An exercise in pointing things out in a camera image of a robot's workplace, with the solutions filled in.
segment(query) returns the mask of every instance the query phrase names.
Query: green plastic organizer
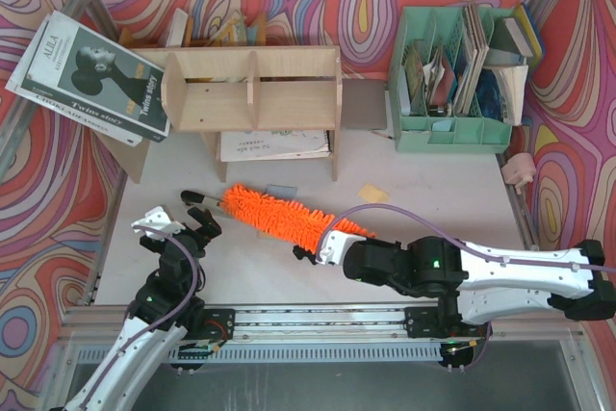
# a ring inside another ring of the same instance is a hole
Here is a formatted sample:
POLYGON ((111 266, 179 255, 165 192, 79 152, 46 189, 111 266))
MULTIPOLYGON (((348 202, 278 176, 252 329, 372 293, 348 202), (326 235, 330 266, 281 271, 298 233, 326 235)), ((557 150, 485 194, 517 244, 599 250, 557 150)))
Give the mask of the green plastic organizer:
MULTIPOLYGON (((476 101, 468 116, 431 117, 423 104, 423 116, 402 116, 398 102, 398 79, 405 79, 400 66, 415 40, 423 40, 420 55, 428 63, 439 43, 455 63, 464 28, 462 7, 405 7, 398 26, 394 56, 389 70, 389 99, 392 106, 396 150, 405 153, 502 153, 511 139, 509 124, 483 117, 476 101), (448 132, 433 131, 434 122, 451 120, 448 132)), ((481 24, 488 42, 494 20, 510 16, 509 9, 479 7, 481 24)))

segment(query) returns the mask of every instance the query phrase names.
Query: white robotic arm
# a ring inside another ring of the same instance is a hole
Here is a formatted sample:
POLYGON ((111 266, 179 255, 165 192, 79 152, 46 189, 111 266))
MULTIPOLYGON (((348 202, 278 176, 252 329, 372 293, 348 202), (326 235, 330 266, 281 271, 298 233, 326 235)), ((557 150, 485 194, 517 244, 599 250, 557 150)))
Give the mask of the white robotic arm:
POLYGON ((403 250, 399 244, 331 231, 316 262, 341 265, 348 278, 388 285, 404 295, 438 297, 439 314, 445 316, 414 320, 419 322, 409 329, 413 337, 460 335, 465 325, 537 310, 562 310, 573 320, 614 316, 613 285, 586 268, 603 264, 598 242, 550 252, 464 245, 470 251, 427 237, 403 250))
MULTIPOLYGON (((151 229, 141 237, 141 245, 161 254, 160 267, 138 291, 103 363, 78 395, 58 409, 129 410, 180 340, 222 340, 221 346, 232 339, 235 312, 204 308, 194 295, 198 288, 190 284, 198 267, 188 266, 189 259, 204 255, 204 246, 221 230, 207 210, 192 208, 189 215, 202 226, 191 230, 160 207, 134 223, 151 229), (161 232, 173 234, 172 242, 158 237, 161 232), (184 250, 180 252, 177 243, 184 250), (221 316, 227 320, 224 326, 216 321, 221 316)), ((437 307, 405 309, 404 325, 412 338, 477 337, 479 326, 488 321, 536 310, 561 310, 573 320, 610 319, 616 311, 613 285, 586 268, 603 264, 601 245, 593 241, 569 250, 531 252, 472 243, 460 249, 426 237, 402 249, 400 243, 332 231, 318 257, 297 247, 294 254, 342 266, 353 280, 387 285, 411 297, 438 298, 437 307)), ((205 284, 201 273, 197 279, 205 284)))

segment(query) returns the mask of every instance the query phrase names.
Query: metal frame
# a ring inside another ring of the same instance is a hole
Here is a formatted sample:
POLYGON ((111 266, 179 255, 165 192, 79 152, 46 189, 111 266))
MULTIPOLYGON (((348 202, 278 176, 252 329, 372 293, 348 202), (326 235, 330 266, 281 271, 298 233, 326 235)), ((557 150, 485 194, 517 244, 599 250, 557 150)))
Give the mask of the metal frame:
MULTIPOLYGON (((62 13, 79 18, 90 0, 66 0, 62 13)), ((32 118, 39 105, 25 98, 17 97, 9 109, 7 117, 0 125, 0 182, 13 164, 13 158, 28 131, 32 118)))
MULTIPOLYGON (((529 7, 535 16, 548 5, 550 0, 530 0, 529 7)), ((112 38, 117 39, 117 27, 109 12, 101 0, 67 0, 63 12, 73 17, 80 17, 87 11, 91 19, 100 31, 112 38)), ((0 181, 8 170, 13 156, 19 147, 22 137, 28 129, 36 104, 24 99, 17 99, 10 110, 8 117, 0 126, 0 181)), ((112 236, 116 220, 117 208, 121 201, 125 175, 120 185, 115 190, 111 213, 103 231, 103 245, 98 255, 96 267, 91 273, 86 294, 88 298, 95 292, 95 282, 103 265, 109 239, 112 236)), ((538 245, 536 233, 534 233, 532 220, 526 204, 513 192, 513 188, 506 187, 512 208, 519 225, 521 236, 526 248, 538 245)), ((236 335, 240 342, 256 344, 276 344, 282 340, 285 343, 298 343, 305 345, 306 342, 381 342, 399 343, 401 340, 412 345, 413 341, 406 339, 406 333, 401 325, 400 309, 402 306, 426 306, 433 305, 433 301, 416 300, 403 304, 362 304, 343 306, 251 306, 242 305, 234 307, 240 311, 236 335)), ((125 307, 120 306, 89 306, 69 309, 64 317, 63 326, 59 337, 59 360, 54 365, 54 374, 57 377, 66 375, 66 368, 74 368, 74 359, 84 345, 105 345, 115 339, 122 325, 125 307)), ((579 353, 586 353, 587 360, 570 365, 570 372, 576 390, 585 395, 592 395, 589 386, 597 391, 597 402, 605 406, 602 390, 602 378, 596 374, 596 364, 592 361, 592 348, 579 323, 563 319, 559 315, 524 316, 494 321, 494 341, 513 340, 560 340, 563 351, 573 351, 569 357, 577 358, 579 353)), ((50 387, 58 386, 60 380, 49 381, 50 387)), ((67 390, 52 391, 53 397, 62 397, 67 390)))

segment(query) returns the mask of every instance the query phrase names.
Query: wooden shelf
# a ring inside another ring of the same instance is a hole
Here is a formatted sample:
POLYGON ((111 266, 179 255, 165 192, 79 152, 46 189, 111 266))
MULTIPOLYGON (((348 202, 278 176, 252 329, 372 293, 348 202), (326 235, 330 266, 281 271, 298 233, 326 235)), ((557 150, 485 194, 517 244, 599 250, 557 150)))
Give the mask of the wooden shelf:
POLYGON ((333 81, 263 82, 256 127, 246 106, 248 84, 199 83, 187 87, 177 132, 309 130, 336 128, 333 81))
POLYGON ((332 153, 316 159, 330 160, 336 179, 342 115, 338 47, 171 48, 136 52, 165 67, 161 96, 171 125, 177 132, 201 134, 215 157, 222 181, 226 179, 226 163, 219 156, 220 132, 244 130, 328 130, 332 153), (262 82, 262 78, 273 80, 262 82))

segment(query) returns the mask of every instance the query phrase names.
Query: sticky note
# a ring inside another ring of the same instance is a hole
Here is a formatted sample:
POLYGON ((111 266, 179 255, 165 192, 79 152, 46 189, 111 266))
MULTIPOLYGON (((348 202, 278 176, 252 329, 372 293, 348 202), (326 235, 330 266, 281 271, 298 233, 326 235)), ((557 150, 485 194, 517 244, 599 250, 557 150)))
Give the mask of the sticky note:
POLYGON ((380 190, 370 183, 364 185, 357 195, 366 202, 387 202, 389 199, 389 193, 380 190))

